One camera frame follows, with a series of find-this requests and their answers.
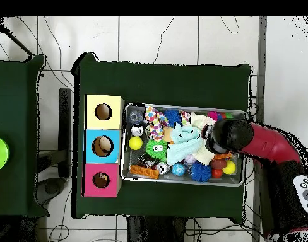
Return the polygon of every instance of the dark green tabletop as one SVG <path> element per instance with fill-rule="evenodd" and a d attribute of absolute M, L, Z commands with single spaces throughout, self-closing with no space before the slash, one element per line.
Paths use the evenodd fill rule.
<path fill-rule="evenodd" d="M 123 181 L 117 198 L 82 197 L 85 94 L 119 95 L 125 102 L 247 110 L 248 64 L 237 67 L 97 62 L 83 54 L 74 64 L 73 217 L 131 214 L 233 217 L 242 221 L 243 186 L 220 187 Z"/>
<path fill-rule="evenodd" d="M 0 169 L 0 215 L 44 216 L 35 199 L 37 181 L 37 81 L 45 57 L 0 60 L 0 138 L 10 156 Z"/>

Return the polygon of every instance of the light blue plush toy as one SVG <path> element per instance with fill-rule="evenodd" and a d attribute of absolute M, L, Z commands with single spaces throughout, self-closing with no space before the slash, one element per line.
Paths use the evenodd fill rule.
<path fill-rule="evenodd" d="M 171 132 L 174 144 L 167 148 L 167 164 L 175 165 L 186 156 L 198 151 L 204 142 L 200 137 L 200 130 L 196 127 L 181 127 L 179 124 Z"/>
<path fill-rule="evenodd" d="M 196 127 L 181 127 L 180 124 L 176 123 L 174 129 L 171 131 L 171 139 L 175 144 L 198 137 L 200 137 L 200 130 Z"/>

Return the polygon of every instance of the orange toy block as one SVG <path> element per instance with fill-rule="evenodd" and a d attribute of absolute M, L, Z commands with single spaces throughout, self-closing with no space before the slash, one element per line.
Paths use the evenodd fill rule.
<path fill-rule="evenodd" d="M 212 160 L 214 160 L 214 159 L 225 159 L 225 158 L 231 158 L 231 157 L 232 157 L 231 152 L 223 153 L 223 154 L 215 154 L 215 156 L 213 157 Z"/>
<path fill-rule="evenodd" d="M 130 172 L 134 175 L 144 175 L 150 178 L 158 178 L 158 170 L 153 170 L 151 168 L 139 167 L 137 165 L 131 165 Z"/>

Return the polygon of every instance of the circular hole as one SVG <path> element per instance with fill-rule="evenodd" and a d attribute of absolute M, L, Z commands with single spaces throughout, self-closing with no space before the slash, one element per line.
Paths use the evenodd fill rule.
<path fill-rule="evenodd" d="M 108 186 L 109 184 L 109 176 L 108 174 L 106 173 L 96 173 L 94 176 L 93 176 L 93 184 L 98 187 L 98 188 L 105 188 Z"/>
<path fill-rule="evenodd" d="M 112 115 L 111 107 L 108 104 L 99 104 L 95 109 L 96 118 L 99 120 L 109 120 Z"/>
<path fill-rule="evenodd" d="M 98 136 L 92 142 L 92 151 L 99 157 L 107 157 L 113 149 L 114 143 L 109 137 L 105 135 Z"/>

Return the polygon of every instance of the table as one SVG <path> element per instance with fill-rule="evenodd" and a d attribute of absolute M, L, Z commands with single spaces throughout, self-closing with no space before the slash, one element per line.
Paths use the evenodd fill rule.
<path fill-rule="evenodd" d="M 248 64 L 237 67 L 97 62 L 92 53 L 74 63 L 72 216 L 85 214 L 232 217 L 242 222 L 243 185 L 215 187 L 123 181 L 117 198 L 82 197 L 84 95 L 119 95 L 125 103 L 247 110 Z"/>

